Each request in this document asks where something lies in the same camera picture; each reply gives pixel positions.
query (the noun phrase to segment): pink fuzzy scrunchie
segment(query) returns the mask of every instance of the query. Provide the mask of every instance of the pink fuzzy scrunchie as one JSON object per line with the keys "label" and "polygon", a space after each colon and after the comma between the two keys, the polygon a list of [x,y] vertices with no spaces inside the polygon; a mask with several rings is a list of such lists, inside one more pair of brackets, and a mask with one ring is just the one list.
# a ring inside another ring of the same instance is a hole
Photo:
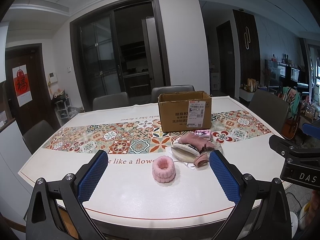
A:
{"label": "pink fuzzy scrunchie", "polygon": [[152,163],[153,178],[161,183],[170,182],[176,176],[176,168],[172,158],[169,156],[160,156]]}

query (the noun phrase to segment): dining table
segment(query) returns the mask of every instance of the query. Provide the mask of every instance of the dining table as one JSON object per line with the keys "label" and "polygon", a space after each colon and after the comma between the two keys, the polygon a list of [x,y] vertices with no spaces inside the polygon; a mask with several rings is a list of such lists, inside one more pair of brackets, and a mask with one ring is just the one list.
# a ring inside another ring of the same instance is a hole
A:
{"label": "dining table", "polygon": [[[258,115],[230,97],[213,97],[211,123],[211,140],[241,173],[264,181],[280,177],[284,159],[268,142],[281,135]],[[157,103],[80,113],[43,143],[19,175],[31,186],[40,177],[61,180],[104,150],[108,167],[83,206],[106,236],[205,239],[235,206],[210,166],[190,168],[175,161],[172,182],[152,176],[152,161],[170,156],[172,143],[186,132],[163,132]],[[283,181],[284,189],[290,185]],[[252,208],[259,204],[256,200]]]}

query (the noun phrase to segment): hanging poster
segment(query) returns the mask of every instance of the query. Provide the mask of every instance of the hanging poster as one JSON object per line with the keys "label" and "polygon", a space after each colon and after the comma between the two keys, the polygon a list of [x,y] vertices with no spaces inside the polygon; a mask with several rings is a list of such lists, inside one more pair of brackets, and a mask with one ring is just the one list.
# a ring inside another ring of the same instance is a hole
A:
{"label": "hanging poster", "polygon": [[12,69],[14,89],[18,99],[19,106],[32,100],[29,80],[27,75],[27,66],[19,66]]}

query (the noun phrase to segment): door handle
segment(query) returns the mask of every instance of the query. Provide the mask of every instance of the door handle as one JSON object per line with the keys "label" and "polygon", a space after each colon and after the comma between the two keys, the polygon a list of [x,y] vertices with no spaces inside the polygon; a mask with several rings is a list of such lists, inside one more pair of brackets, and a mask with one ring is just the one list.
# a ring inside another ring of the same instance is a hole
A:
{"label": "door handle", "polygon": [[251,42],[250,32],[249,32],[249,28],[247,26],[245,27],[245,32],[247,33],[247,41],[248,41],[248,43],[250,43]]}
{"label": "door handle", "polygon": [[247,33],[244,33],[244,44],[245,44],[245,48],[249,49],[249,43],[247,42],[248,36]]}
{"label": "door handle", "polygon": [[122,75],[121,75],[121,68],[120,65],[118,65],[118,72],[119,72],[119,78],[122,79]]}

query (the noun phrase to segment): silver bolt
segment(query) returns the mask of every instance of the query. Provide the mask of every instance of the silver bolt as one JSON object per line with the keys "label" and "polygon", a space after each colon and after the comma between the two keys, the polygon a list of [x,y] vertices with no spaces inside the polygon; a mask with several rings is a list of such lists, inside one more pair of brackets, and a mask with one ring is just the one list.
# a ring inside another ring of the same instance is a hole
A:
{"label": "silver bolt", "polygon": [[249,173],[246,173],[246,174],[244,174],[243,176],[244,176],[244,178],[245,178],[246,180],[252,180],[252,175],[249,174]]}
{"label": "silver bolt", "polygon": [[68,173],[64,178],[66,179],[66,180],[71,180],[71,179],[73,179],[73,174],[72,173]]}
{"label": "silver bolt", "polygon": [[274,181],[275,181],[275,183],[277,183],[277,184],[281,184],[281,183],[282,183],[281,179],[279,179],[279,178],[274,178]]}
{"label": "silver bolt", "polygon": [[43,179],[42,178],[39,178],[39,179],[37,179],[37,184],[42,184],[43,183]]}

